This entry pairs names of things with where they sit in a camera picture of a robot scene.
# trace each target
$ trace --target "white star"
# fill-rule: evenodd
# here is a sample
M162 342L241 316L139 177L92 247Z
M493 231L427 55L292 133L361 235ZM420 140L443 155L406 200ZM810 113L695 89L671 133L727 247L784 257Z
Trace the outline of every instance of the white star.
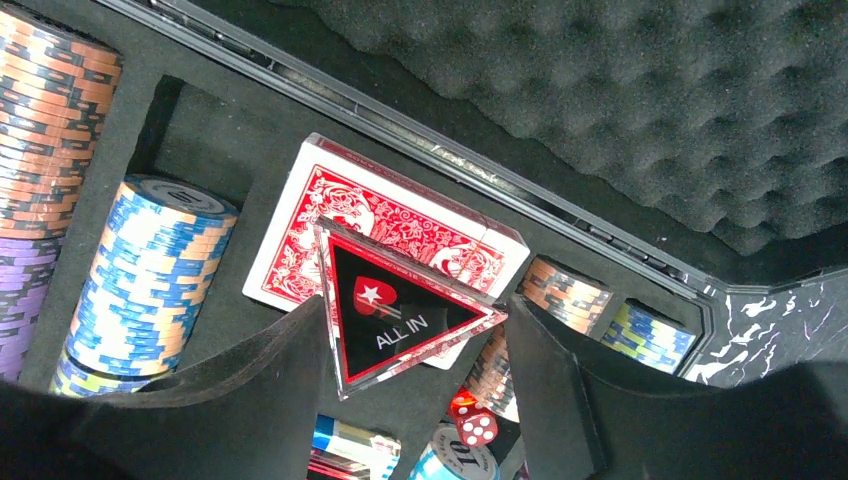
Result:
M374 305L374 300L379 300L379 299L383 298L383 297L380 296L379 293L377 293L378 288L379 287L374 287L374 288L365 287L365 292L360 293L357 296L368 300L368 305Z

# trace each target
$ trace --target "blue poker chip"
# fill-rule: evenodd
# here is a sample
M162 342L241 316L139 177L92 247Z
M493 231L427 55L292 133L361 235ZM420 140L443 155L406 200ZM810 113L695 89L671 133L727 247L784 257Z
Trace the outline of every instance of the blue poker chip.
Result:
M628 322L628 324L624 324L623 326L627 328L627 330L637 333L639 336L645 337L646 339L650 336L654 340L663 339L666 342L687 343L691 342L692 339L695 338L695 336L689 332L684 332L682 330L669 330L669 328L671 327L656 328L655 326L649 326L640 321L631 321Z
M186 340L188 340L188 338L191 336L190 332L181 332L180 335L162 338L142 338L132 335L120 335L114 332L109 334L96 333L94 330L89 328L88 325L82 322L79 322L79 325L75 330L71 332L71 334L80 337L83 340L83 343L85 343L86 345L103 345L112 343L138 347L163 348L172 347L173 345L185 344Z
M116 391L135 391L152 380L158 380L162 375L156 376L127 376L113 375L110 373L98 372L92 368L86 367L79 361L68 354L66 349L62 350L59 357L59 367L69 378L79 378L84 383L99 385L100 388L108 388Z
M206 227L232 227L238 210L229 202L182 182L148 175L127 175L118 195L132 206Z
M116 364L122 367L133 367L135 364L139 362L179 362L179 357L182 355L182 352L178 352L176 354L170 354L168 352L134 352L134 351L120 351L116 352L114 349L101 349L100 346L88 346L79 338L76 338L72 335L68 335L66 339L66 343L68 346L68 351L75 352L89 352L97 355L103 355L111 358L113 361L123 362Z
M685 349L683 351L678 352L678 351L675 351L675 350L665 348L662 345L657 345L657 344L650 343L650 342L637 343L637 342L634 342L633 340L625 337L621 333L616 334L614 340L615 340L616 343L621 343L622 345L627 346L627 348L631 348L633 350L638 351L640 348L643 348L643 349L645 349L649 352L653 352L653 353L656 353L658 355L661 355L661 356L664 356L664 357L669 357L669 358L682 358L683 355L686 354Z
M208 291L208 286L199 291L158 290L156 288L150 288L144 283L130 282L125 278L116 278L114 276L100 275L97 273L97 271L89 272L88 276L94 281L94 283L98 285L102 285L104 282L110 283L115 287L120 288L121 290L132 292L133 295L144 295L149 298L160 300L189 300L196 298L204 298L206 296L206 292Z
M198 232L186 232L183 230L174 230L167 225L155 224L151 225L151 221L138 216L138 213L128 213L126 209L120 207L113 209L106 220L106 225L113 231L120 234L121 231L129 228L130 230L138 230L137 225L144 225L147 228L144 230L147 240L160 243L163 245L186 245L186 244L203 244L203 245L220 245L226 243L232 234L232 229L214 235L204 235Z
M80 321L88 320L91 324L97 323L97 318L102 317L110 324L122 325L138 330L162 330L163 325L188 328L197 320L197 313L183 315L145 315L120 309L114 305L98 306L88 298L80 299L78 315Z
M121 217L124 221L134 219L150 221L149 219L151 217L156 218L156 225L152 225L151 227L155 228L157 232L161 232L172 238L180 238L184 235L202 235L204 237L229 236L233 231L233 227L209 227L160 218L154 212L133 206L122 198L117 198L115 203L112 204L110 216L113 215Z
M114 339L104 340L103 338L99 337L92 338L90 335L87 335L80 330L77 330L76 332L70 334L69 339L73 339L74 343L78 343L80 345L88 347L91 350L103 349L104 352L126 351L127 354L130 355L151 355L151 359L158 359L162 356L163 353L168 352L169 348L173 350L172 347L169 347L167 345L133 345L128 343L119 343L114 341Z
M613 330L615 331L615 333L624 337L627 337L627 335L625 335L625 333L627 333L642 340L641 343L657 345L673 352L686 352L692 345L691 338L688 340L679 340L669 337L646 334L644 332L639 331L638 329L627 328L626 326L623 326L620 323L613 323L612 325L610 325L610 330Z
M142 271L154 272L160 274L168 274L177 277L200 277L213 273L217 269L217 264L203 262L203 267L193 266L191 268L179 265L179 262L174 259L162 259L157 262L155 258L139 258L129 252L122 250L110 250L104 245L97 247L97 253L109 263L115 264L119 268L122 262L130 267L135 267Z
M227 247L226 241L218 243L169 242L168 244L162 244L149 240L149 236L145 232L115 230L108 225L104 232L107 232L113 237L112 241L120 244L122 248L127 248L133 252L140 251L148 255L161 254L180 257L206 255L209 258L216 258L215 254L221 254Z
M186 299L181 299L181 298L167 299L167 298L152 297L152 296L147 295L145 292L131 292L131 291L125 290L123 288L120 288L117 285L115 285L111 282L105 281L103 279L96 279L92 275L89 275L88 281L91 282L94 287L96 287L96 289L94 290L95 292L99 291L99 290L103 290L103 291L109 292L112 295L114 295L114 296L116 296L120 299L123 299L127 302L136 303L135 300L134 300L135 298L142 298L142 299L146 299L147 303L149 303L150 305L155 304L155 306L161 307L161 308L187 308L187 307L197 306L197 305L200 305L201 303L203 303L203 297L186 298Z
M223 255L222 252L209 253L208 258L202 260L184 259L179 257L179 253L166 255L164 251L155 252L153 250L141 250L138 247L133 247L123 241L116 241L113 245L101 243L99 250L109 252L113 258L121 258L125 262L133 265L147 267L148 265L156 265L157 268L171 267L169 273L176 271L195 271L197 275L203 273L203 269L212 262L218 260Z
M104 305L108 304L111 306L115 306L120 310L126 310L128 312L141 313L144 315L164 315L169 316L171 314L176 315L185 315L185 314L196 314L200 311L200 308L203 306L203 300L156 300L149 299L148 301L153 303L159 303L159 305L152 304L143 304L140 301L128 300L122 297L115 295L114 293L107 290L105 287L101 287L94 283L91 278L86 280L85 285L82 289L82 294L89 300L91 300L95 305Z
M78 308L75 313L75 318L79 320L87 329L95 334L100 334L101 331L108 335L114 335L118 331L123 337L131 337L145 340L158 341L160 339L172 337L187 337L191 335L191 329L194 327L196 318L192 320L165 323L141 322L135 319L126 319L120 316L115 316L114 313L93 313L87 308Z
M172 275L166 273L146 272L145 274L137 274L122 270L116 265L95 265L94 271L102 275L103 278L126 279L132 283L151 284L155 283L156 288L161 291L169 292L195 292L199 288L207 288L208 283L215 278L214 273L209 273L203 276L187 276L187 275ZM197 282L178 283L181 279L197 278Z
M180 363L180 355L161 361L139 361L112 358L108 355L91 352L88 349L77 349L70 345L67 346L67 349L68 353L74 356L77 361L83 365L87 365L89 368L103 371L105 373L111 373L113 375L135 377L157 375L176 368L176 366Z

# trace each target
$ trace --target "purple poker chip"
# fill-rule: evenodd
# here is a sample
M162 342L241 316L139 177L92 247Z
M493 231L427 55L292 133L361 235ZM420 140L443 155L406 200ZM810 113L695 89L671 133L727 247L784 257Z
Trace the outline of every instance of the purple poker chip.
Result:
M29 338L20 342L0 344L0 358L8 358L26 353L29 350Z
M19 322L21 320L32 319L32 317L37 317L38 311L36 312L18 312L18 313L2 313L2 308L0 308L0 328L2 325L9 322Z
M6 257L0 256L0 266L4 267L28 267L33 265L46 265L56 261L58 254L40 255L38 257Z
M0 257L11 258L32 258L41 257L44 255L59 255L62 249L58 246L49 248L2 248L0 247Z
M11 356L4 360L6 361L0 363L0 372L20 373L19 371L23 368L26 361L26 354Z
M21 307L24 305L41 305L44 303L44 299L47 298L47 294L33 295L29 297L21 297L21 298L11 298L0 300L0 307Z
M20 320L0 323L0 335L2 335L6 330L15 330L17 328L26 327L27 325L34 325L36 322L38 322L37 314L23 317Z
M13 248L26 250L30 248L50 248L62 246L65 237L49 238L47 240L17 240L14 238L0 238L0 248Z
M10 338L17 337L20 335L28 335L35 331L37 323L30 323L28 325L23 325L18 328L9 328L5 330L0 330L0 338Z
M15 365L14 368L9 368L8 370L0 370L0 378L2 378L6 382L17 382L21 373L24 371L24 362L21 362L20 365Z
M16 363L16 362L23 363L23 361L26 359L26 355L27 355L27 352L23 352L23 353L18 354L18 355L9 355L8 357L0 358L0 369L2 369L3 366L9 365L9 364L12 364L12 363Z
M33 282L0 282L0 292L14 292L18 290L30 290L32 288L43 287L50 283L50 278L42 278Z
M47 295L47 291L50 290L50 285L42 285L40 287L32 287L29 290L10 290L10 291L0 291L0 301L8 300L12 298L22 298L22 297L35 297L37 295Z
M8 315L14 315L16 313L30 314L30 315L38 315L38 312L41 310L41 304L38 305L15 305L11 307L0 307L0 318L6 317Z
M29 332L19 333L13 337L0 337L0 345L8 345L10 343L26 343L29 345L30 340L32 340L32 335L35 330Z
M0 283L37 282L39 280L49 279L52 276L52 270L38 273L12 273L9 275L0 275Z
M52 272L56 268L56 263L46 263L44 265L0 265L0 276Z

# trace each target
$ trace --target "red die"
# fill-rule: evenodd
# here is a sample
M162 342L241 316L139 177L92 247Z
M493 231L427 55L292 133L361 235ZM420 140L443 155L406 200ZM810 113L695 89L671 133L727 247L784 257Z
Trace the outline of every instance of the red die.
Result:
M469 447L481 447L490 443L498 435L495 415L479 403L459 406L454 413L459 439Z

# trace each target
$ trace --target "white poker chip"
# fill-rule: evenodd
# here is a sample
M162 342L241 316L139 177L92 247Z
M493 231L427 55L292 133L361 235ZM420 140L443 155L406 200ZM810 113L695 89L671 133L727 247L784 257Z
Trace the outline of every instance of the white poker chip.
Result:
M424 449L410 480L500 480L495 457L486 447L468 447L453 425L442 425Z

